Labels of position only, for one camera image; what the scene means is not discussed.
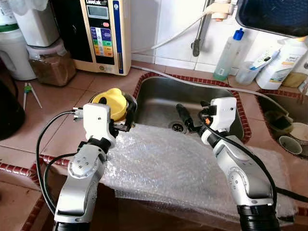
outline sink basin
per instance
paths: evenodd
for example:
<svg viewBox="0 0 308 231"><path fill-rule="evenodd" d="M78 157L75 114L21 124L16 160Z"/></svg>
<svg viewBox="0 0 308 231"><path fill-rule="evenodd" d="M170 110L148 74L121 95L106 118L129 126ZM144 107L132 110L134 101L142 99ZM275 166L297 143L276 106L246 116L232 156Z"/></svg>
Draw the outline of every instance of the sink basin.
<svg viewBox="0 0 308 231"><path fill-rule="evenodd" d="M298 123L304 123L308 124L308 102L307 100L304 102L304 104L297 103L297 98L291 98L287 96L282 95L276 95L276 94L266 94L267 96L271 97L273 100L275 100L277 103L279 103L284 109L286 109L289 112L289 117L291 117L294 122ZM281 111L282 110L277 107L272 102L262 98L258 97L259 104L262 108L263 113L266 113L267 111ZM308 157L308 146L303 146L303 152L301 156Z"/></svg>
<svg viewBox="0 0 308 231"><path fill-rule="evenodd" d="M161 128L187 132L176 105L183 104L190 112L194 125L199 126L198 112L201 101L211 102L214 98L233 97L228 90L203 88L180 83L165 77L151 77L144 80L137 96L138 109L135 122ZM238 112L230 128L230 134L242 139L243 127Z"/></svg>

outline metal pipe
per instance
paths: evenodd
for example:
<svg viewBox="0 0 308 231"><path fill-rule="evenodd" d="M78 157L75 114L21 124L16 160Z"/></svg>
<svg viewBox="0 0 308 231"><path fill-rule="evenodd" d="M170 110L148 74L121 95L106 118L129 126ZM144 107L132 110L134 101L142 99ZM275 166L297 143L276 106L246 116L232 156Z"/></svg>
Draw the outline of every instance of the metal pipe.
<svg viewBox="0 0 308 231"><path fill-rule="evenodd" d="M205 9L214 2L214 0L205 0L205 4L204 4L204 7L203 7L203 11L205 11ZM196 36L196 39L194 40L194 42L192 43L191 45L191 48L192 48L192 54L194 57L197 57L199 56L200 54L200 40L201 40L201 34L202 34L202 31L204 29L204 24L205 24L205 21L207 21L207 19L209 19L211 17L211 15L206 15L204 16L201 21L200 21L200 24L199 24L199 28L198 28L198 32L197 32L197 36ZM207 31L208 29L208 26L209 26L209 23L207 23L207 26L205 28L205 30Z"/></svg>

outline tile countertop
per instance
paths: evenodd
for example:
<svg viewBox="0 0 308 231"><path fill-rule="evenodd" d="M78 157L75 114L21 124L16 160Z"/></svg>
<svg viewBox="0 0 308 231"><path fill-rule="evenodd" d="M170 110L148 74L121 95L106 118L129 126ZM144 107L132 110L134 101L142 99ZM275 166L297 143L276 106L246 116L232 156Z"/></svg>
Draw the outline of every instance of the tile countertop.
<svg viewBox="0 0 308 231"><path fill-rule="evenodd" d="M161 65L133 62L134 65L142 65L151 69L181 76L213 79L211 73L192 71L187 69L165 67ZM29 81L33 85L43 109L40 109L33 95L27 96L26 121L24 125L10 138L0 141L0 162L6 164L29 167L35 161L36 141L43 126L59 112L70 110L74 106L82 106L97 92L110 88L120 88L127 93L133 94L136 84L145 71L131 69L125 77L114 76L104 73L89 73L78 71L72 81L63 88L39 84L37 80ZM12 85L5 72L0 73L0 79L10 88ZM259 90L258 85L253 84L245 87L238 85L234 77L230 76L225 81L235 88ZM23 92L22 81L17 81L19 92ZM297 89L283 88L284 91L297 91ZM247 145L274 150L282 154L289 173L292 190L306 195L308 189L308 161L297 158L282 147L271 137L264 121L264 116L258 106L255 96L241 93L240 98L252 130L252 137ZM19 102L22 104L23 94L19 94ZM73 122L71 116L64 116L56 121L44 136L41 151L44 155L58 156L76 151L80 141L85 140L85 131L82 121ZM308 208L308 204L297 202L300 207Z"/></svg>

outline plastic bottle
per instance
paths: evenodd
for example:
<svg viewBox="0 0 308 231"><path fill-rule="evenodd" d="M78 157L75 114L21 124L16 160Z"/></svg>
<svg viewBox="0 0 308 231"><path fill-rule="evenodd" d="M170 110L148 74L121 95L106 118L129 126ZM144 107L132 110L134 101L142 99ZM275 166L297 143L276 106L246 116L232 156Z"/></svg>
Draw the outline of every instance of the plastic bottle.
<svg viewBox="0 0 308 231"><path fill-rule="evenodd" d="M221 54L219 62L216 66L215 72L213 74L214 78L220 81L227 79L234 59L238 54L241 45L241 39L244 35L243 29L235 31L233 37L228 38L226 46Z"/></svg>
<svg viewBox="0 0 308 231"><path fill-rule="evenodd" d="M303 38L287 38L277 41L282 45L280 53L269 65L265 66L256 78L262 89L277 90L297 62L308 51Z"/></svg>

